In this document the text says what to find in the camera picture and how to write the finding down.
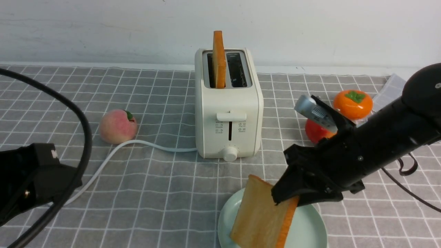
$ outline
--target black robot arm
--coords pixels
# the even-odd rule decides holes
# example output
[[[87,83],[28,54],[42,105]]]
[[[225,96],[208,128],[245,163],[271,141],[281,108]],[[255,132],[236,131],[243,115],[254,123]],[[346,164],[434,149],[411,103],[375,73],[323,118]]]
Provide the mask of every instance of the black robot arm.
[[[365,189],[362,179],[418,147],[441,140],[441,64],[416,72],[402,96],[356,126],[311,96],[337,126],[314,147],[284,151],[287,169],[272,188],[276,204],[300,196],[299,206],[343,200]]]
[[[29,209],[57,202],[76,168],[63,165],[54,144],[0,151],[0,226]],[[82,186],[81,180],[76,187]]]

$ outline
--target persimmon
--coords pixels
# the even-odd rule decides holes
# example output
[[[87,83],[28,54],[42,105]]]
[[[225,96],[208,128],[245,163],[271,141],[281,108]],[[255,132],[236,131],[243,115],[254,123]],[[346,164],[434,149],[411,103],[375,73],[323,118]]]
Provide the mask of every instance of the persimmon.
[[[334,98],[334,109],[350,120],[360,120],[368,116],[374,102],[360,90],[344,90]]]
[[[332,133],[328,131],[327,129],[323,128],[319,124],[315,123],[314,121],[308,119],[305,123],[305,132],[308,136],[308,139],[315,145],[317,144],[321,139],[323,138],[331,138],[335,135],[335,133]]]

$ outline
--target fake peach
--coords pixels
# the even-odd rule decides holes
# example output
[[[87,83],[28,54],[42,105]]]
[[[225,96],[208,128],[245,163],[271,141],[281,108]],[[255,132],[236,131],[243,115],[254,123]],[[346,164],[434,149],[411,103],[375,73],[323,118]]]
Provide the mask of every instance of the fake peach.
[[[138,125],[129,111],[114,109],[101,118],[98,129],[105,142],[116,145],[133,139]]]

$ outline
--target white wall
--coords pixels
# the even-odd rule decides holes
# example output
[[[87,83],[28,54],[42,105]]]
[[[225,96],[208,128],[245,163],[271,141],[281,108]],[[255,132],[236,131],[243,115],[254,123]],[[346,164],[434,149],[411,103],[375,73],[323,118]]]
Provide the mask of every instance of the white wall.
[[[2,0],[0,61],[193,64],[223,30],[256,65],[441,61],[440,0]]]

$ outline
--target toaster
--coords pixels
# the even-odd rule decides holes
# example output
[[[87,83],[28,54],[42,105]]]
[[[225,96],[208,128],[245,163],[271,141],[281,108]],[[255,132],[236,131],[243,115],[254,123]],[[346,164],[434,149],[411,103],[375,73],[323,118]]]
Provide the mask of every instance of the toaster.
[[[203,158],[232,162],[261,144],[263,95],[248,49],[225,49],[224,88],[216,88],[213,49],[199,49],[195,66],[195,136]]]

